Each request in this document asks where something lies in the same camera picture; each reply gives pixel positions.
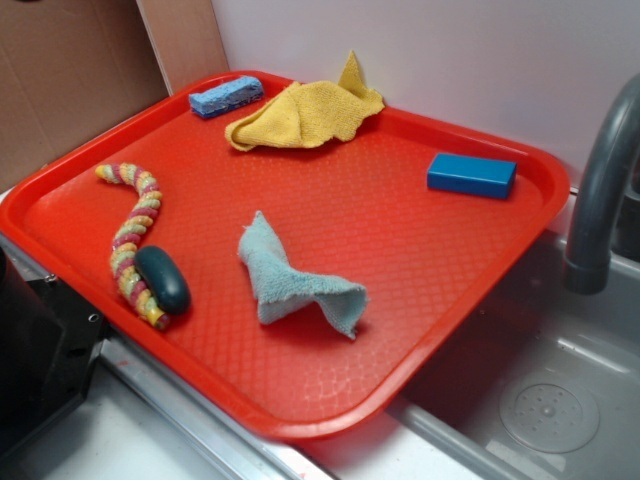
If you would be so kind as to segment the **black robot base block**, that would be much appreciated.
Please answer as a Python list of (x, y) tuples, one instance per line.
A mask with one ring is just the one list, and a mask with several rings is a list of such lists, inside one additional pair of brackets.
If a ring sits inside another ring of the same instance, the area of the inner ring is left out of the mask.
[(104, 317), (64, 281), (26, 280), (1, 253), (1, 457), (79, 406)]

